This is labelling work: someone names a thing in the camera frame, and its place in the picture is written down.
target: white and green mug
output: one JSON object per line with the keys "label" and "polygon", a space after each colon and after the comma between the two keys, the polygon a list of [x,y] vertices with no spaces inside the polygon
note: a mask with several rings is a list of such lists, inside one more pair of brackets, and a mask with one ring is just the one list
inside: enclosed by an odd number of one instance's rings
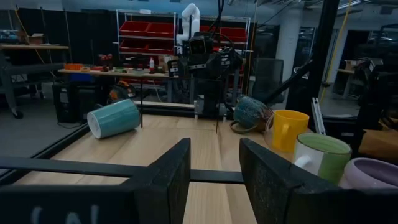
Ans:
{"label": "white and green mug", "polygon": [[338,184],[350,157],[347,143],[322,134],[305,133],[297,136],[293,161],[296,166]]}

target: purple mug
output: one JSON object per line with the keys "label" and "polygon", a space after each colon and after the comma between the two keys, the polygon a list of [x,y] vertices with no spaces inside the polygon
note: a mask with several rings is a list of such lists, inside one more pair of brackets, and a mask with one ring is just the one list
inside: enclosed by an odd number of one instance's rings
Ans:
{"label": "purple mug", "polygon": [[398,166],[377,159],[353,159],[344,168],[339,186],[344,189],[397,188]]}

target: yellow mug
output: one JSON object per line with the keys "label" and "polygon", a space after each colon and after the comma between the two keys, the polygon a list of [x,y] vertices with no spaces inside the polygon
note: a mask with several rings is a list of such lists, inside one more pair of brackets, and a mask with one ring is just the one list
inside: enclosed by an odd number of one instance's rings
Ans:
{"label": "yellow mug", "polygon": [[273,147],[284,152],[293,152],[296,138],[307,130],[310,117],[298,111],[277,110],[273,119]]}

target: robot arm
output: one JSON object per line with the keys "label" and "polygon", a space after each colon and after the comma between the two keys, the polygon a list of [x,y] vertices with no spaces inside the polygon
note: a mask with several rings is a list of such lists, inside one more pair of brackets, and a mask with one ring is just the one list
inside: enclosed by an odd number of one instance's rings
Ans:
{"label": "robot arm", "polygon": [[182,33],[177,35],[177,44],[182,45],[183,41],[187,41],[189,39],[189,18],[190,16],[193,16],[192,18],[192,24],[191,24],[191,37],[193,37],[193,34],[196,32],[199,32],[200,28],[200,11],[196,7],[194,3],[189,4],[184,11],[181,13],[182,15]]}

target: yellow cable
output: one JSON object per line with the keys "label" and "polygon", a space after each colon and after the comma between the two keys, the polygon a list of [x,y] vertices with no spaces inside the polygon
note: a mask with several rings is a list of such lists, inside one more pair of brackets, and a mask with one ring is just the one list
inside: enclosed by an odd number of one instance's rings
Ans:
{"label": "yellow cable", "polygon": [[[17,16],[17,19],[18,19],[18,21],[19,21],[19,24],[21,25],[22,29],[24,30],[25,34],[27,35],[27,32],[26,32],[26,30],[25,30],[25,27],[24,27],[24,25],[22,24],[21,19],[19,18],[18,10],[17,10],[17,9],[15,10],[15,15]],[[26,39],[26,42],[27,42],[28,45],[30,45],[30,43],[29,43],[29,38]],[[39,56],[39,59],[42,61],[42,63],[45,64],[44,60],[43,60],[42,57],[40,56],[40,54],[39,54],[39,52],[37,51],[37,49],[35,49],[35,51],[36,51],[37,56]],[[54,75],[54,73],[53,73],[52,71],[49,71],[49,72],[51,73],[51,75],[53,75],[53,76],[56,78],[56,76]]]}
{"label": "yellow cable", "polygon": [[[344,28],[345,28],[345,26],[346,26],[346,21],[347,21],[347,18],[348,18],[348,14],[349,14],[349,12],[350,12],[350,10],[351,10],[351,2],[352,2],[352,0],[349,0],[348,8],[347,8],[347,11],[346,11],[346,15],[345,15],[345,17],[344,17],[343,24],[341,25],[340,31],[339,31],[338,36],[337,36],[337,41],[336,41],[335,49],[333,50],[333,56],[331,57],[331,62],[330,62],[330,66],[329,66],[329,69],[328,69],[328,75],[327,75],[327,77],[326,77],[326,82],[327,82],[327,83],[329,82],[331,69],[333,68],[333,64],[334,64],[334,62],[335,62],[336,51],[337,51],[337,48],[338,48],[339,43],[340,43],[341,35],[343,34],[343,30],[344,30]],[[320,100],[320,104],[322,104],[323,98],[325,97],[325,92],[326,92],[326,88],[323,87],[322,96],[321,96],[321,100]]]}

